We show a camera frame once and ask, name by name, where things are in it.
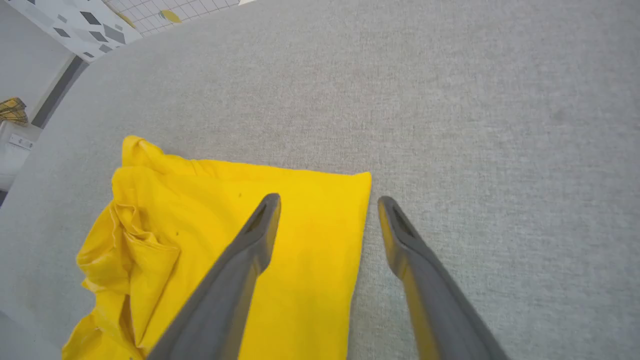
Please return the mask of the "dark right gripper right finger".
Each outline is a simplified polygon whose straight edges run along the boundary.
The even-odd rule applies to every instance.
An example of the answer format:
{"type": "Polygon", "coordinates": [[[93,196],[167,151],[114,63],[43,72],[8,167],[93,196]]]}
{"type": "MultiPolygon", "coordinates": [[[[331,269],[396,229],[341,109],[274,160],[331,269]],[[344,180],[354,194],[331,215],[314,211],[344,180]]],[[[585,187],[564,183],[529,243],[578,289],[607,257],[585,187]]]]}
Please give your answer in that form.
{"type": "Polygon", "coordinates": [[[378,199],[388,266],[402,282],[421,360],[506,360],[498,340],[400,205],[378,199]]]}

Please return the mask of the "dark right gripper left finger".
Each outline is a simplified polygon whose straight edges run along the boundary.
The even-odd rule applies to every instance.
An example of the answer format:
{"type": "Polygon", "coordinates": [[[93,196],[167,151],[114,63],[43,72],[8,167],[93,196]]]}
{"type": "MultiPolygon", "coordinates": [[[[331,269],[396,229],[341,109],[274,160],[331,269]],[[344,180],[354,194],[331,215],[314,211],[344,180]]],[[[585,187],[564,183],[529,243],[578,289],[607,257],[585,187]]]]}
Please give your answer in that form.
{"type": "Polygon", "coordinates": [[[149,354],[150,360],[236,360],[258,277],[269,267],[281,197],[267,194],[149,354]]]}

